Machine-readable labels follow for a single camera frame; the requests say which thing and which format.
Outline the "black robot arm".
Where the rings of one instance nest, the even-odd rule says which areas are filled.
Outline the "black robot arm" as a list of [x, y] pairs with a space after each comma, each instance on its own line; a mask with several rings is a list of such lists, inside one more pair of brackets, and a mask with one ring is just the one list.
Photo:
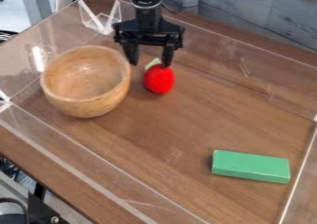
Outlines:
[[128, 61], [140, 63], [140, 45], [161, 46], [161, 67], [169, 68], [176, 50], [184, 47], [185, 28], [168, 21], [162, 16], [164, 0], [130, 0], [136, 9], [136, 18], [113, 24], [114, 42], [125, 50]]

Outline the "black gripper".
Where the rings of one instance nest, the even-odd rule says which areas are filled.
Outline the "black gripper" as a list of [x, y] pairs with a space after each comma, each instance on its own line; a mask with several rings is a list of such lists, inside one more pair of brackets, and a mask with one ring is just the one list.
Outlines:
[[113, 24], [115, 30], [114, 41], [123, 45], [126, 58], [134, 66], [140, 62], [138, 44], [165, 46], [162, 67], [169, 68], [176, 48], [184, 46], [185, 28], [162, 16], [161, 5], [134, 5], [134, 8], [136, 18]]

